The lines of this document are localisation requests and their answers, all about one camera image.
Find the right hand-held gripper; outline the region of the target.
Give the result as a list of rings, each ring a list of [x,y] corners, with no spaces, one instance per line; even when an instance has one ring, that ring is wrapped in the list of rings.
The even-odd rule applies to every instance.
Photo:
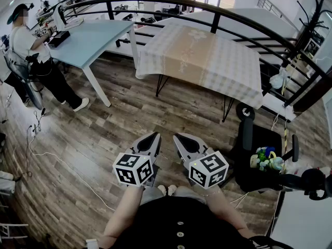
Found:
[[[207,144],[201,138],[188,133],[175,133],[173,141],[177,155],[184,162],[185,176],[191,185],[209,189],[225,180],[229,163],[219,150],[208,149]],[[207,151],[187,161],[185,150]]]

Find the beige checkered flower tablecloth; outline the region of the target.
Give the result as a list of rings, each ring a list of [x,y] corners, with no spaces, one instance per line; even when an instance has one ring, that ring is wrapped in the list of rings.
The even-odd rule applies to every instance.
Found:
[[[140,50],[135,75],[170,76],[259,109],[263,105],[259,58],[257,51],[240,43],[171,23]]]

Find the person's right forearm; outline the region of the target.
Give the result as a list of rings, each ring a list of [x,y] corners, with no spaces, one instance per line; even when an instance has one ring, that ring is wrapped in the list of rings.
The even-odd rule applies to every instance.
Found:
[[[199,188],[197,191],[200,191],[200,195],[204,196],[209,209],[215,216],[233,225],[241,236],[245,238],[255,236],[247,227],[241,214],[231,205],[218,186],[209,189]]]

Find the person's grey trousers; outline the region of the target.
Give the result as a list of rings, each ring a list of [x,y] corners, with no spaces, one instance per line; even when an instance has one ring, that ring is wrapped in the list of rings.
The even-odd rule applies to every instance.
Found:
[[[143,191],[142,199],[140,205],[143,205],[147,202],[151,202],[153,200],[165,197],[162,192],[158,189],[158,187],[146,187]],[[185,186],[177,187],[176,192],[174,193],[173,197],[185,197],[185,198],[192,198],[197,201],[200,201],[203,204],[206,204],[206,200],[194,192],[193,190],[189,189]]]

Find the round black stand base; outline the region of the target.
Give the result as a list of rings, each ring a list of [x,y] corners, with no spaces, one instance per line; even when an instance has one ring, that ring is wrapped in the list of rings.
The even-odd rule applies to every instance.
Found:
[[[236,113],[238,118],[243,121],[244,119],[255,119],[255,111],[252,107],[244,104],[244,103],[239,103],[236,106]]]

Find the white plastic bag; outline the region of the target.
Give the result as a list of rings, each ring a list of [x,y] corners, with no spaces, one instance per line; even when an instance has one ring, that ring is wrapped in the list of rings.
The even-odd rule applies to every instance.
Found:
[[[279,73],[276,74],[276,75],[273,75],[269,79],[270,85],[274,89],[280,89],[283,86],[283,84],[284,84],[285,80],[287,79],[287,77],[288,77],[288,73],[287,73],[286,68],[281,67],[279,69]]]

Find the light blue table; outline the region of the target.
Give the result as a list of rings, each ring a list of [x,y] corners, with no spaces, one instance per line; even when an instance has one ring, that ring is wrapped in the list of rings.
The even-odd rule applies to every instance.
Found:
[[[138,62],[134,23],[122,20],[89,20],[69,30],[70,36],[56,48],[49,48],[53,58],[82,69],[106,107],[111,102],[95,78],[90,65],[126,33],[132,49],[134,65]]]

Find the black curved metal railing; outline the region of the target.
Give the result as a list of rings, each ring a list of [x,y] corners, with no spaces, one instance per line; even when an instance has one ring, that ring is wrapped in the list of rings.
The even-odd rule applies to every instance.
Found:
[[[283,61],[282,66],[290,64],[290,62],[296,56],[300,56],[301,60],[305,61],[314,70],[314,73],[307,79],[305,84],[300,85],[299,90],[294,92],[293,95],[289,99],[285,100],[284,103],[285,105],[293,104],[295,106],[296,112],[299,114],[303,113],[310,106],[312,106],[318,100],[318,98],[321,98],[329,90],[332,90],[332,70],[328,73],[323,72],[322,69],[319,68],[319,66],[305,54],[302,46],[305,40],[309,39],[310,32],[313,31],[315,27],[317,27],[317,22],[315,21],[311,21],[298,38],[284,37],[266,27],[265,25],[262,25],[248,17],[242,16],[228,9],[222,9],[216,6],[191,0],[87,0],[80,3],[72,3],[70,5],[67,4],[66,1],[61,1],[59,2],[59,5],[61,6],[60,9],[52,6],[45,11],[42,17],[44,19],[48,19],[52,13],[57,12],[59,13],[61,20],[63,22],[67,22],[67,20],[71,18],[86,15],[85,12],[77,12],[76,8],[105,4],[107,7],[105,12],[109,15],[110,18],[113,18],[116,13],[125,13],[126,10],[113,8],[112,3],[128,1],[170,3],[176,6],[186,6],[192,8],[199,7],[204,12],[210,12],[213,15],[213,20],[206,22],[203,20],[191,18],[188,15],[181,15],[180,13],[174,14],[169,12],[156,12],[155,15],[168,17],[169,19],[180,19],[208,26],[210,27],[211,33],[222,31],[224,33],[234,35],[236,36],[236,42],[249,42],[250,47],[261,48],[264,54],[273,55],[279,58]],[[239,32],[236,32],[234,29],[226,29],[219,25],[221,17],[232,20],[237,24],[250,27],[262,33],[264,36],[247,37]]]

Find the black white-striped garment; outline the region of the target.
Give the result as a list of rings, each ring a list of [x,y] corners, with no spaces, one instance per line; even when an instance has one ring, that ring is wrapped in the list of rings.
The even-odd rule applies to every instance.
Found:
[[[254,236],[249,240],[253,243],[255,249],[293,249],[291,246],[267,236]]]

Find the black box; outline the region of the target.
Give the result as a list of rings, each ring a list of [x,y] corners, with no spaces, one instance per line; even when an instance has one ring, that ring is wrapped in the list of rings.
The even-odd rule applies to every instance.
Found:
[[[62,44],[68,37],[70,37],[69,31],[57,32],[57,34],[49,41],[48,46],[50,48],[57,48]]]

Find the white desk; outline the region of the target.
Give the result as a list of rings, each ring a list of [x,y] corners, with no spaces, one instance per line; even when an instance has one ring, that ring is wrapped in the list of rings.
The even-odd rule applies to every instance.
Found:
[[[332,243],[332,198],[313,201],[287,192],[271,238],[294,249],[327,249]]]

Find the stack of white papers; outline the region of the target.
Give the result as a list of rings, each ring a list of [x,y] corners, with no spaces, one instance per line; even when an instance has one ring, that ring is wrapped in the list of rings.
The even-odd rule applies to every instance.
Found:
[[[70,22],[68,22],[65,26],[64,26],[64,30],[67,31],[69,29],[72,29],[74,27],[77,27],[79,25],[81,25],[83,23],[84,19],[83,18],[76,18]]]

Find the white hooded garment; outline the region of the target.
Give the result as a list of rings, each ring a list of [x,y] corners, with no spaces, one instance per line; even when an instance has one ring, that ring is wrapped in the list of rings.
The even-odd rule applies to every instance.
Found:
[[[64,14],[63,14],[63,8],[65,8],[66,6],[63,6],[62,3],[59,3],[56,5],[54,12],[53,12],[53,20],[55,25],[60,28],[61,26],[65,26],[65,19],[64,19]]]

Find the grey metal stair railing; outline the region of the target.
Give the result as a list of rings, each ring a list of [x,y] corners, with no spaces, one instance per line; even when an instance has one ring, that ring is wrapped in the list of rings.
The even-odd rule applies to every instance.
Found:
[[[275,6],[270,0],[258,0],[257,6],[259,8],[266,9],[272,14],[276,15],[278,18],[283,19],[285,22],[291,25],[297,32],[299,32],[299,30],[293,24],[293,22],[281,10],[279,10],[277,6]]]

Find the black coat rack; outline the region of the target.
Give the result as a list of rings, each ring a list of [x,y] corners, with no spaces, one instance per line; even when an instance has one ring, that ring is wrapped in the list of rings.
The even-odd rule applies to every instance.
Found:
[[[298,41],[296,43],[297,50],[304,50],[310,39],[313,39],[316,34],[316,28],[328,29],[324,25],[324,21],[320,20],[321,15],[326,13],[328,9],[324,5],[325,0],[297,0],[300,7],[299,16],[296,20],[299,21],[301,27],[299,28]]]

